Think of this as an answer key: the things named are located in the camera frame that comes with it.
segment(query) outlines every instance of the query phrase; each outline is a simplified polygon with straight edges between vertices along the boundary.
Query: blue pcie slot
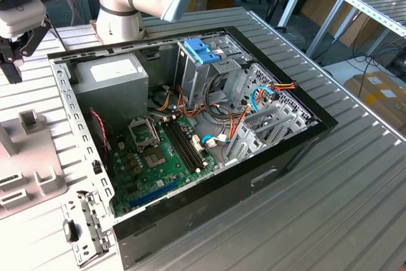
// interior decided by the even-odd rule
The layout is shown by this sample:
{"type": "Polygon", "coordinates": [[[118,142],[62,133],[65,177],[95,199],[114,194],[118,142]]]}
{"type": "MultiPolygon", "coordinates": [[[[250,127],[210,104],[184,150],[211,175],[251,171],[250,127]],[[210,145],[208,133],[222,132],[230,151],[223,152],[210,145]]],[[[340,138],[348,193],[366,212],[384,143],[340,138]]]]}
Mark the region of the blue pcie slot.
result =
{"type": "Polygon", "coordinates": [[[170,190],[174,189],[176,184],[179,181],[180,181],[180,178],[178,178],[176,180],[173,180],[170,184],[168,184],[168,185],[166,185],[164,187],[161,187],[161,188],[159,188],[157,190],[154,190],[153,192],[149,193],[148,195],[145,195],[145,196],[143,196],[141,198],[138,198],[138,199],[134,200],[132,203],[130,203],[130,206],[132,208],[135,208],[137,206],[141,206],[142,204],[144,204],[144,203],[146,203],[148,201],[151,201],[151,200],[153,200],[155,198],[158,198],[158,197],[164,195],[165,193],[167,193],[170,190]]]}

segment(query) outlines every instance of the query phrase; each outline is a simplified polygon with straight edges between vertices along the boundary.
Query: cardboard box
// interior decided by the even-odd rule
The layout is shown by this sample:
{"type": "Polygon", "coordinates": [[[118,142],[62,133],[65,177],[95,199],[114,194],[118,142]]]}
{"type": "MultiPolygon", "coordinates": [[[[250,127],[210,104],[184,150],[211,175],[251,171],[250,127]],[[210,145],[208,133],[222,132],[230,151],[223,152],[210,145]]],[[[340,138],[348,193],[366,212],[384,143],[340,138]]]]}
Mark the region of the cardboard box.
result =
{"type": "MultiPolygon", "coordinates": [[[[344,87],[354,95],[360,90],[362,75],[353,76],[344,87]]],[[[406,135],[406,90],[384,72],[367,73],[360,99],[386,122],[406,135]]]]}

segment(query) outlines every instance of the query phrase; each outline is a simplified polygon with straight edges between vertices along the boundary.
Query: red cable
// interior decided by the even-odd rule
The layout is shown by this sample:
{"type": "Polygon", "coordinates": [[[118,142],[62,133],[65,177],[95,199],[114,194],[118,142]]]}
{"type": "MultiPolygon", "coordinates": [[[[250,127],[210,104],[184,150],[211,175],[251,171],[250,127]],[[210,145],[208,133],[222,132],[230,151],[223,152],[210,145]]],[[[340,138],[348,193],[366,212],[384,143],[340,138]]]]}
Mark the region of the red cable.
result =
{"type": "Polygon", "coordinates": [[[89,112],[91,114],[95,115],[95,117],[98,119],[100,126],[101,126],[101,130],[103,131],[104,151],[105,151],[105,158],[106,158],[106,162],[107,162],[107,137],[106,137],[106,130],[104,128],[103,120],[94,110],[89,110],[89,112]]]}

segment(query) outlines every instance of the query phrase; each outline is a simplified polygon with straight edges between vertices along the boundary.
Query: metal rack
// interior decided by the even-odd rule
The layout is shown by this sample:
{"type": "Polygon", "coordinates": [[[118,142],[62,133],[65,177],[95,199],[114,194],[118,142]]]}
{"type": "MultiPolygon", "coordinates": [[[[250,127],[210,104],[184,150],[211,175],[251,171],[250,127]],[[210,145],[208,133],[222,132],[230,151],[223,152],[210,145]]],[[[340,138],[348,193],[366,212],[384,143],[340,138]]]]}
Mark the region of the metal rack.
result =
{"type": "Polygon", "coordinates": [[[390,31],[402,37],[406,35],[406,0],[337,0],[329,16],[311,43],[306,53],[308,57],[311,57],[314,52],[316,52],[318,45],[329,30],[344,3],[352,5],[353,9],[340,26],[335,37],[339,37],[341,33],[345,31],[357,10],[360,10],[362,13],[365,13],[386,27],[386,30],[374,43],[367,55],[370,55],[379,46],[390,31]]]}

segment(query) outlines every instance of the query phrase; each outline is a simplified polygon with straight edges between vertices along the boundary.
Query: aluminum extrusion table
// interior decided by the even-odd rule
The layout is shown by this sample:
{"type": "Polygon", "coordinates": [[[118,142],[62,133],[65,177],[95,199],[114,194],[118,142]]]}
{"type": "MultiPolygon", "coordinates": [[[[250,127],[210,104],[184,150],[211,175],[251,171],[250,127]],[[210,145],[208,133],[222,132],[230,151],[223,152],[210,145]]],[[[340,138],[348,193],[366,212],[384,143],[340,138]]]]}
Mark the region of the aluminum extrusion table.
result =
{"type": "Polygon", "coordinates": [[[337,0],[329,16],[325,19],[325,22],[307,50],[306,55],[308,57],[311,57],[314,52],[316,52],[318,45],[329,30],[344,3],[352,5],[353,8],[334,37],[339,37],[340,34],[345,31],[358,10],[386,27],[385,31],[367,52],[367,55],[370,55],[379,46],[390,31],[395,32],[401,37],[406,35],[406,0],[337,0]]]}
{"type": "MultiPolygon", "coordinates": [[[[406,144],[395,130],[242,8],[145,20],[151,36],[238,27],[339,122],[287,176],[137,264],[134,270],[398,270],[406,258],[406,144]]],[[[69,48],[98,44],[90,26],[60,29],[69,48]]],[[[89,185],[46,53],[48,34],[22,67],[24,82],[0,86],[0,121],[35,108],[45,115],[68,194],[0,221],[2,270],[76,270],[60,202],[89,185]]],[[[115,251],[87,267],[121,270],[115,251]]]]}

